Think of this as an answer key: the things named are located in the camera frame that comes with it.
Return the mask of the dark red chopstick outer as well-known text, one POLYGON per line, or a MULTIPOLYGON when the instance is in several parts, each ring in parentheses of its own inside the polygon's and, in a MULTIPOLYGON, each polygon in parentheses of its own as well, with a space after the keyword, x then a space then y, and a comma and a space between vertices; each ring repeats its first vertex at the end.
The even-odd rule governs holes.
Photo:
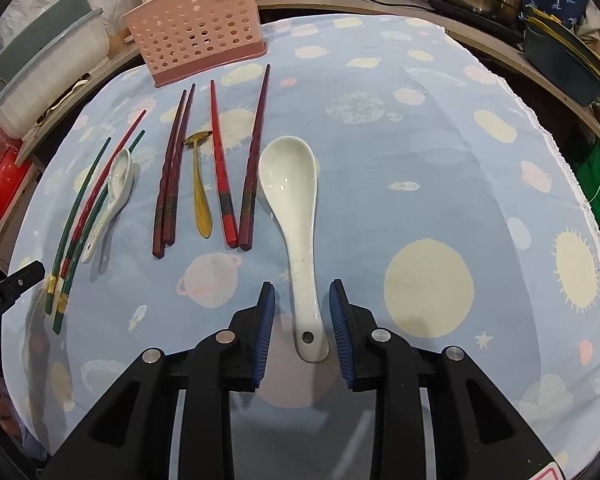
POLYGON ((163 208, 164 202, 166 201, 166 188, 168 187, 169 172, 171 168, 171 157, 173 154, 173 147, 175 143, 176 134, 178 133, 178 127, 180 126, 181 114, 186 101, 186 90, 182 91, 180 102, 178 102, 178 108, 176 109, 175 116, 173 118, 170 136, 168 144, 166 144, 166 152, 164 153, 164 161, 161 170, 161 178, 159 183, 159 193, 157 197, 154 229, 152 230, 152 255, 161 259, 164 256, 164 243, 162 239, 162 224, 163 224, 163 208))

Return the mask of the dark teal container yellow trim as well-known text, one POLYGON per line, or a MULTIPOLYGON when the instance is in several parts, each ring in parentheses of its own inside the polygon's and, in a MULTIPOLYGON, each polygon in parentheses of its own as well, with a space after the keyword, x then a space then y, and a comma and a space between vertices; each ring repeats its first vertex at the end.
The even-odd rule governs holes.
POLYGON ((529 63, 579 105, 600 96, 600 57, 554 15, 526 6, 524 55, 529 63))

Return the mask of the green chopstick left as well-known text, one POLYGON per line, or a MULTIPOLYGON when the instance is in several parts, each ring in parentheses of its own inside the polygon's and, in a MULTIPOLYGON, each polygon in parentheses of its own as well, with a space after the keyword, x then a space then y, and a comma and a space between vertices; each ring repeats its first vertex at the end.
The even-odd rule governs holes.
POLYGON ((104 144, 102 144, 102 147, 98 151, 91 166, 88 167, 87 173, 84 174, 83 178, 81 179, 81 186, 80 186, 78 194, 76 194, 76 198, 74 199, 74 202, 71 206, 70 212, 68 214, 67 220, 64 225, 64 229, 62 230, 61 237, 60 237, 58 247, 56 250, 56 255, 54 258, 53 265, 52 265, 52 270, 50 271, 50 277, 48 278, 48 283, 46 286, 44 312, 47 315, 51 315, 53 312, 54 301, 55 301, 55 292, 56 292, 57 281, 59 278, 59 273, 60 273, 60 268, 61 268, 61 261, 65 255, 65 250, 67 247, 67 243, 69 240, 69 235, 71 232, 71 228, 73 226, 74 219, 76 218, 76 214, 78 213, 79 206, 80 206, 80 203, 82 202, 84 193, 85 193, 88 185, 90 184, 91 178, 93 177, 93 174, 94 174, 95 170, 97 169, 100 160, 102 159, 102 155, 105 153, 106 149, 108 148, 110 141, 111 141, 111 138, 110 138, 110 136, 108 136, 108 138, 106 139, 104 144))

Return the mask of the large white ceramic spoon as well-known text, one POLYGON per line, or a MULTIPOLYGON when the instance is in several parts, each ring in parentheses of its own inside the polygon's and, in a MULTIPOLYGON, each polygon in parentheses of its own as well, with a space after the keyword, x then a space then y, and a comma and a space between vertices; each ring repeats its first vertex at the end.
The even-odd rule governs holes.
POLYGON ((260 157, 259 181, 286 244, 298 355, 322 362, 329 344, 315 283, 317 164, 309 144, 296 136, 270 142, 260 157))

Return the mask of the gold metal spoon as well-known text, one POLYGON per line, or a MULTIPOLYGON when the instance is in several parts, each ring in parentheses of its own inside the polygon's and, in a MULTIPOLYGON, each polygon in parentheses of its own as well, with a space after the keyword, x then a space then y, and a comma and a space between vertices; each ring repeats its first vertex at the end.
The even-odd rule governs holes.
POLYGON ((193 152, 193 196, 196 227, 203 238, 209 238, 212 232, 212 217, 204 184, 202 183, 199 163, 199 148, 211 131, 199 131, 188 136, 183 144, 193 152))

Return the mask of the black left gripper tip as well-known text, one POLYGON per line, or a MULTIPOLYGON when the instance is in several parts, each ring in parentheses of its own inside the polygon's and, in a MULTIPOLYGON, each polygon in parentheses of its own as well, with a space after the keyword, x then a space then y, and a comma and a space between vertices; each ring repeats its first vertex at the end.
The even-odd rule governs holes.
POLYGON ((29 289, 44 280, 45 268, 35 260, 0 281, 0 318, 29 289))

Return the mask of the green chopstick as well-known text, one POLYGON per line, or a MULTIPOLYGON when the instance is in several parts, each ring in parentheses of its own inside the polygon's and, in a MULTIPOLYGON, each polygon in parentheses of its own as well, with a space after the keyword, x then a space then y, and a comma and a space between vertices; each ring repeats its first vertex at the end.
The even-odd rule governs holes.
POLYGON ((110 136, 108 136, 108 138, 106 139, 104 144, 102 144, 102 147, 98 151, 91 166, 88 167, 87 173, 84 174, 83 178, 81 179, 81 186, 80 186, 78 194, 76 194, 76 198, 74 199, 74 202, 71 206, 70 212, 68 214, 67 220, 64 225, 64 229, 62 230, 61 237, 60 237, 58 247, 56 250, 56 255, 54 258, 53 265, 52 265, 52 270, 50 271, 50 277, 48 278, 48 283, 46 286, 44 312, 47 315, 51 315, 53 312, 54 301, 55 301, 55 292, 56 292, 57 281, 59 278, 59 273, 60 273, 60 268, 61 268, 61 261, 65 255, 65 250, 67 247, 67 243, 69 240, 69 235, 71 232, 71 228, 73 226, 74 219, 76 218, 76 214, 78 213, 79 206, 80 206, 80 203, 82 202, 84 193, 85 193, 88 185, 90 184, 91 178, 93 177, 93 174, 94 174, 95 170, 97 169, 100 160, 102 159, 102 155, 105 153, 106 149, 108 148, 110 141, 111 141, 111 138, 110 138, 110 136))
MULTIPOLYGON (((140 133, 132 141, 132 144, 128 148, 128 150, 131 153, 134 150, 134 148, 136 148, 137 144, 140 143, 140 140, 143 139, 144 134, 145 134, 145 130, 144 129, 140 130, 140 133)), ((76 275, 76 268, 78 267, 78 264, 81 260, 81 252, 83 249, 84 237, 85 237, 85 234, 82 232, 78 246, 76 246, 76 252, 74 253, 74 256, 72 257, 71 262, 69 264, 67 276, 65 278, 65 281, 62 283, 62 289, 60 291, 60 295, 58 298, 58 304, 57 304, 56 313, 55 313, 54 322, 53 322, 53 332, 57 335, 60 334, 61 329, 62 329, 62 322, 64 322, 64 318, 65 318, 65 314, 66 314, 66 310, 67 310, 67 306, 68 306, 68 302, 69 302, 69 294, 71 292, 71 287, 73 284, 74 276, 76 275)))

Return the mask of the dark red chopstick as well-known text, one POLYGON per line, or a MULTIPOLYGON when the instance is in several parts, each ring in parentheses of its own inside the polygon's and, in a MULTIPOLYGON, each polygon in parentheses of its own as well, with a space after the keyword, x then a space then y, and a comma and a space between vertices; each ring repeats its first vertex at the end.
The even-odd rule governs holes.
POLYGON ((163 241, 166 246, 172 246, 175 242, 176 214, 178 213, 178 188, 180 187, 182 154, 195 88, 196 84, 192 84, 189 92, 187 93, 187 100, 183 113, 181 114, 180 125, 178 126, 178 134, 175 138, 172 154, 172 166, 168 183, 168 194, 166 194, 166 206, 164 207, 163 219, 163 241))
POLYGON ((159 193, 157 197, 154 229, 152 230, 152 255, 161 259, 164 256, 164 243, 162 239, 162 224, 163 224, 163 208, 164 202, 166 201, 166 188, 168 187, 169 172, 171 168, 171 157, 173 154, 173 147, 175 143, 176 134, 178 133, 178 127, 180 126, 181 114, 186 101, 186 90, 182 91, 180 102, 178 102, 178 108, 176 109, 175 116, 173 118, 170 136, 168 144, 166 144, 166 152, 164 153, 164 161, 161 170, 161 178, 159 183, 159 193))
POLYGON ((270 73, 271 65, 268 64, 265 66, 256 114, 254 115, 244 188, 242 189, 238 246, 244 252, 248 252, 252 247, 254 205, 256 204, 258 188, 258 160, 260 156, 266 95, 268 94, 268 80, 270 79, 270 73))

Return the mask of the bright red chopstick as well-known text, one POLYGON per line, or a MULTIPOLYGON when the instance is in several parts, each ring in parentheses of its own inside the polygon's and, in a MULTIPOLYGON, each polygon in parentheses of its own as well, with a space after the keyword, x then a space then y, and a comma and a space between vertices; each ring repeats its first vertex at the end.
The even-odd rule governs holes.
POLYGON ((219 196, 224 240, 229 248, 236 248, 238 246, 238 229, 232 196, 230 195, 230 180, 228 180, 228 173, 226 170, 224 148, 222 144, 220 111, 214 80, 210 81, 210 107, 216 189, 218 190, 219 196))

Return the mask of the green chopstick right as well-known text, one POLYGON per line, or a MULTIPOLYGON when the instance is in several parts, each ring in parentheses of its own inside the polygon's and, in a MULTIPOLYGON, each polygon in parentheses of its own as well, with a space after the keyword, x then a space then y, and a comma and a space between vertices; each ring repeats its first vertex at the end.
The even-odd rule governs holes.
MULTIPOLYGON (((143 139, 144 134, 145 134, 145 130, 144 129, 140 130, 140 133, 132 141, 132 144, 128 148, 128 150, 131 153, 134 150, 134 148, 136 148, 137 144, 140 143, 140 140, 143 139)), ((71 287, 73 284, 74 276, 76 275, 76 268, 78 267, 78 264, 81 260, 81 252, 83 249, 84 237, 85 237, 85 234, 82 232, 78 246, 76 246, 76 252, 74 253, 74 256, 72 257, 71 262, 69 264, 67 276, 65 278, 65 281, 62 283, 62 289, 60 291, 60 295, 58 298, 58 304, 57 304, 56 313, 55 313, 54 322, 53 322, 53 332, 57 335, 60 334, 61 329, 62 329, 62 322, 64 322, 64 318, 65 318, 65 314, 66 314, 66 310, 67 310, 67 306, 68 306, 68 302, 69 302, 69 294, 71 292, 71 287)))

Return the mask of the small white ceramic spoon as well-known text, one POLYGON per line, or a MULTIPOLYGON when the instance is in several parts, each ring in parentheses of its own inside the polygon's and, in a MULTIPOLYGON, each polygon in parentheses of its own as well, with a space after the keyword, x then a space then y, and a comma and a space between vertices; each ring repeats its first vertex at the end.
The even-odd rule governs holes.
POLYGON ((88 263, 94 255, 99 240, 104 235, 109 223, 120 212, 129 200, 134 181, 134 170, 131 152, 124 148, 112 162, 104 192, 96 200, 83 233, 84 244, 81 262, 88 263))

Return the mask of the red plastic bowl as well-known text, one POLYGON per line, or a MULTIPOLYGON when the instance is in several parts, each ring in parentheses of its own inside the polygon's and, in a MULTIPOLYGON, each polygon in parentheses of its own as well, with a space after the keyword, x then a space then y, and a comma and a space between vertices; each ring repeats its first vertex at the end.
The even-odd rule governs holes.
POLYGON ((31 167, 30 162, 17 166, 17 155, 18 152, 10 148, 0 162, 0 220, 31 167))

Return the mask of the pink perforated utensil basket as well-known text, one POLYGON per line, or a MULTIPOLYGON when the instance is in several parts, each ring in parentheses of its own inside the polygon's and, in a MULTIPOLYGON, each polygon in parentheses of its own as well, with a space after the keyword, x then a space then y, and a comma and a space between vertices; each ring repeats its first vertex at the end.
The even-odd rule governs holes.
POLYGON ((158 88, 268 50, 257 0, 150 0, 123 18, 158 88))

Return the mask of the dark red chopstick inner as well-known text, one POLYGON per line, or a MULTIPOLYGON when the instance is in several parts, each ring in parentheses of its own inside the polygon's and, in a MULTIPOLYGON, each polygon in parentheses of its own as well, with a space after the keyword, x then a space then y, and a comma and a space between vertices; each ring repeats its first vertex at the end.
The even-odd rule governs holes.
POLYGON ((176 214, 178 213, 178 188, 180 187, 182 154, 195 88, 196 84, 192 84, 189 92, 187 93, 187 100, 183 113, 181 114, 180 125, 178 126, 178 134, 175 138, 172 154, 172 166, 168 183, 168 194, 166 194, 166 206, 164 207, 163 219, 163 241, 166 246, 172 246, 175 242, 176 214))

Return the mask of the blue space-print tablecloth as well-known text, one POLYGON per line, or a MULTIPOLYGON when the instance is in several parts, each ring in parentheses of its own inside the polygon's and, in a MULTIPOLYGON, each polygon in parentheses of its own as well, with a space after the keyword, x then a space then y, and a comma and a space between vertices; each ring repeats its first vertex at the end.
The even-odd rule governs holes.
POLYGON ((166 142, 181 93, 189 131, 220 109, 230 189, 242 194, 258 97, 264 142, 306 141, 318 163, 318 294, 352 302, 419 348, 462 347, 574 477, 600 450, 600 230, 535 112, 440 27, 331 15, 263 27, 268 54, 157 88, 117 78, 76 118, 23 220, 13 266, 50 266, 84 180, 129 126, 140 174, 98 251, 76 268, 53 331, 44 292, 3 320, 3 370, 30 445, 55 452, 143 350, 172 353, 227 326, 263 282, 276 315, 262 386, 232 399, 241 479, 364 479, 374 398, 336 356, 299 358, 282 233, 258 200, 253 246, 199 235, 193 159, 182 162, 176 241, 151 252, 166 142))

